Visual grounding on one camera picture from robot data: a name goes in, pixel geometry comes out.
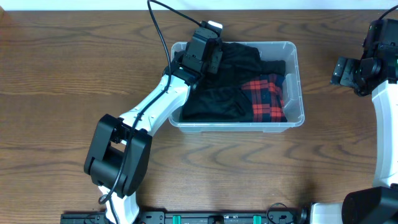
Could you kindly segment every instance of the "wooden tabletop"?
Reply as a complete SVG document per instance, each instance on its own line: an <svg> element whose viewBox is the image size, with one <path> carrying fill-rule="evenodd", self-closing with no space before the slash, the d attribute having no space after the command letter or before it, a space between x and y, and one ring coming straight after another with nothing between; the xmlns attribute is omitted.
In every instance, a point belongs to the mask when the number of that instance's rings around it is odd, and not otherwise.
<svg viewBox="0 0 398 224"><path fill-rule="evenodd" d="M225 41L297 46L305 122L280 134L183 134L153 139L139 205L167 210L266 210L341 202L371 187L371 97L329 85L339 56L359 58L381 11L187 11L224 24ZM155 12L167 45L195 24ZM100 117L119 116L166 66L147 11L7 12L0 23L0 222L59 223L102 209L83 163Z"/></svg>

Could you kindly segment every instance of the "green tape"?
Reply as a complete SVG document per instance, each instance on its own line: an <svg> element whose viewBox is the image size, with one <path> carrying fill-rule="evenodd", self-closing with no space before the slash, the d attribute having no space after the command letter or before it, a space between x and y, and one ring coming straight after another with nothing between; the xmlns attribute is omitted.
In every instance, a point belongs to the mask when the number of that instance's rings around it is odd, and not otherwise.
<svg viewBox="0 0 398 224"><path fill-rule="evenodd" d="M181 224L181 216L174 215L173 216L173 224Z"/></svg>
<svg viewBox="0 0 398 224"><path fill-rule="evenodd" d="M253 224L261 224L261 216L254 215L253 216Z"/></svg>

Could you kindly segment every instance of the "plastic bin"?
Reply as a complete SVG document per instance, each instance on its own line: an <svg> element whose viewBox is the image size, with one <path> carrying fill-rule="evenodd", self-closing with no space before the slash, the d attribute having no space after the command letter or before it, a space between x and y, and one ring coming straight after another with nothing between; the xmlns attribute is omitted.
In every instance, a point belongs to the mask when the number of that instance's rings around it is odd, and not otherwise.
<svg viewBox="0 0 398 224"><path fill-rule="evenodd" d="M301 92L299 63L296 46L288 41L281 42L237 42L259 49L261 60L285 60L286 79L283 83L284 113L287 123L183 123L180 122L181 108L170 116L170 123L184 133L202 131L263 131L280 133L288 128L298 127L304 122L304 107ZM172 47L174 52L185 50L186 42L177 42Z"/></svg>

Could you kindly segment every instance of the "white background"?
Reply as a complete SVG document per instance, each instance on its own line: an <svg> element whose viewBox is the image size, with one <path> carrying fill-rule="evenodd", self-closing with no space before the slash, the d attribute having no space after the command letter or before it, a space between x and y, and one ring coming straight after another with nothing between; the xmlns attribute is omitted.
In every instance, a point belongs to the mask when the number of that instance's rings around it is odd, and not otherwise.
<svg viewBox="0 0 398 224"><path fill-rule="evenodd" d="M389 9L398 0L159 0L175 9ZM164 9L152 3L153 9ZM0 0L5 10L146 10L146 0Z"/></svg>

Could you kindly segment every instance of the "red and black plaid shirt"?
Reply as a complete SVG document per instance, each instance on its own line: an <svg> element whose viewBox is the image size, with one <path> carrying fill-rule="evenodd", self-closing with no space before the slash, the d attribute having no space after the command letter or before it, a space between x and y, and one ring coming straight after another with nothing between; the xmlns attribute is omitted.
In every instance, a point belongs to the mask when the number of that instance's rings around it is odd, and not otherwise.
<svg viewBox="0 0 398 224"><path fill-rule="evenodd" d="M261 75L242 85L242 92L253 106L253 122L287 122L283 112L284 80L281 75Z"/></svg>

